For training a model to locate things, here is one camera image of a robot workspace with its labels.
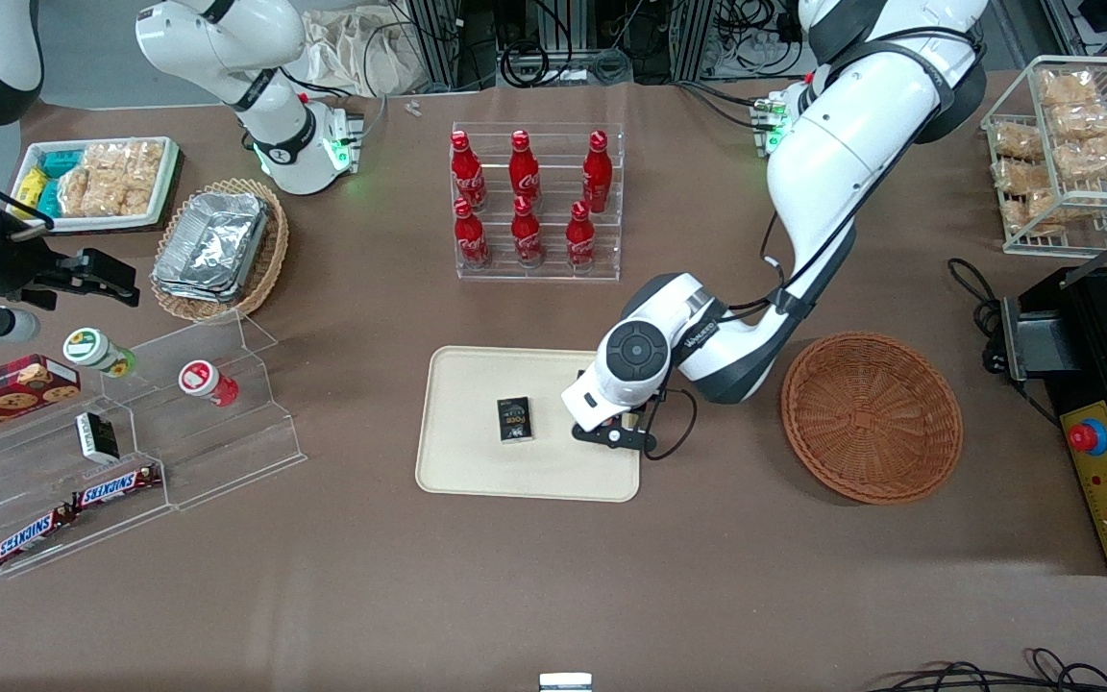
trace black box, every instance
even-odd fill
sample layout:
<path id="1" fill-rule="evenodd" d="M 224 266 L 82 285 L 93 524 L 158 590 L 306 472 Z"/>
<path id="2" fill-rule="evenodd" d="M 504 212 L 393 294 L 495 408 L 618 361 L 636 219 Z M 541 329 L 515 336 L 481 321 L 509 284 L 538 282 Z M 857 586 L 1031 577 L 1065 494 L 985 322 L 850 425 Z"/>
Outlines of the black box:
<path id="1" fill-rule="evenodd" d="M 498 399 L 498 428 L 503 442 L 532 438 L 532 415 L 528 397 Z"/>

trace red cookie box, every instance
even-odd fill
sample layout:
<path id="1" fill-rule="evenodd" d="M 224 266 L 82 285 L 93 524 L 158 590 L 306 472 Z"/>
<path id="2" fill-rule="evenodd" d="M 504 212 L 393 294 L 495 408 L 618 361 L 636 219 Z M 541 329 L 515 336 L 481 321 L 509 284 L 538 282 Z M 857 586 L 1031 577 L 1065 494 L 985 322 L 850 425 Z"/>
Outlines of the red cookie box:
<path id="1" fill-rule="evenodd" d="M 0 366 L 0 422 L 77 397 L 80 375 L 38 353 Z"/>

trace coca-cola bottle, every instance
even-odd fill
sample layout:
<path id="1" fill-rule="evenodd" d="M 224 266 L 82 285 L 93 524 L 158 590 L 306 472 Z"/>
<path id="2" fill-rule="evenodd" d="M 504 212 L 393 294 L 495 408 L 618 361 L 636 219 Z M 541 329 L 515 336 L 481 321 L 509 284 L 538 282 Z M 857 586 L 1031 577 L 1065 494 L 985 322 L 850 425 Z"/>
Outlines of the coca-cola bottle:
<path id="1" fill-rule="evenodd" d="M 479 209 L 485 204 L 485 171 L 462 130 L 452 133 L 452 176 L 461 196 Z"/>
<path id="2" fill-rule="evenodd" d="M 540 165 L 528 147 L 528 132 L 510 133 L 510 188 L 515 197 L 528 197 L 536 206 L 541 199 Z"/>
<path id="3" fill-rule="evenodd" d="M 515 254 L 519 255 L 519 266 L 535 270 L 545 261 L 541 248 L 541 224 L 532 215 L 532 200 L 515 197 L 515 218 L 510 220 L 510 236 L 515 237 Z"/>
<path id="4" fill-rule="evenodd" d="M 597 130 L 588 137 L 588 158 L 583 161 L 583 202 L 598 215 L 609 203 L 609 186 L 614 180 L 614 163 L 609 161 L 609 136 Z"/>
<path id="5" fill-rule="evenodd" d="M 597 228 L 588 218 L 588 205 L 576 202 L 571 205 L 571 223 L 566 227 L 566 256 L 576 273 L 592 271 L 593 245 Z"/>
<path id="6" fill-rule="evenodd" d="M 489 245 L 485 228 L 473 214 L 473 205 L 461 197 L 455 202 L 455 240 L 461 246 L 461 258 L 470 270 L 489 266 Z"/>

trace red button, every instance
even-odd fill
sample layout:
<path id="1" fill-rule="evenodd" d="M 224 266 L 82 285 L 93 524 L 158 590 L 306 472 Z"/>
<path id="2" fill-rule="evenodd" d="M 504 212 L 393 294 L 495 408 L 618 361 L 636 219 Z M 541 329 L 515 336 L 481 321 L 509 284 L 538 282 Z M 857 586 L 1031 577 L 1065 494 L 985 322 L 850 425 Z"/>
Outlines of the red button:
<path id="1" fill-rule="evenodd" d="M 1070 426 L 1070 433 L 1067 433 L 1067 441 L 1070 442 L 1072 450 L 1090 452 L 1099 444 L 1099 436 L 1093 426 L 1076 422 Z"/>

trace round basket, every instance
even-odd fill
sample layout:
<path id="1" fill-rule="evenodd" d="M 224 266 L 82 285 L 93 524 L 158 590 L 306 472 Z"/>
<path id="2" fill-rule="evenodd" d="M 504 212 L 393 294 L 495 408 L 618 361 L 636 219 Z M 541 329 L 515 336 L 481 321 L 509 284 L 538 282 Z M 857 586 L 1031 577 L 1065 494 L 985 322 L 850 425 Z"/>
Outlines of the round basket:
<path id="1" fill-rule="evenodd" d="M 255 255 L 255 265 L 251 267 L 250 276 L 246 279 L 246 290 L 244 290 L 240 301 L 237 302 L 194 301 L 190 298 L 163 293 L 153 281 L 153 295 L 156 295 L 156 300 L 162 303 L 162 308 L 176 318 L 193 321 L 206 320 L 234 308 L 240 310 L 244 316 L 249 316 L 258 310 L 259 306 L 262 306 L 267 295 L 272 292 L 276 280 L 280 278 L 280 265 L 284 264 L 284 254 L 289 249 L 289 221 L 284 218 L 284 209 L 281 208 L 280 200 L 277 200 L 276 193 L 254 179 L 235 177 L 213 183 L 193 194 L 186 202 L 182 202 L 179 209 L 173 214 L 170 223 L 165 227 L 165 236 L 162 236 L 162 244 L 156 249 L 157 259 L 165 251 L 165 246 L 173 236 L 173 227 L 176 227 L 182 211 L 186 210 L 196 194 L 201 193 L 250 193 L 261 200 L 267 200 L 267 225 L 263 228 L 263 240 L 259 242 L 259 254 Z"/>
<path id="2" fill-rule="evenodd" d="M 836 333 L 805 349 L 783 382 L 780 415 L 814 476 L 873 505 L 925 498 L 963 447 L 951 386 L 923 355 L 880 333 Z"/>

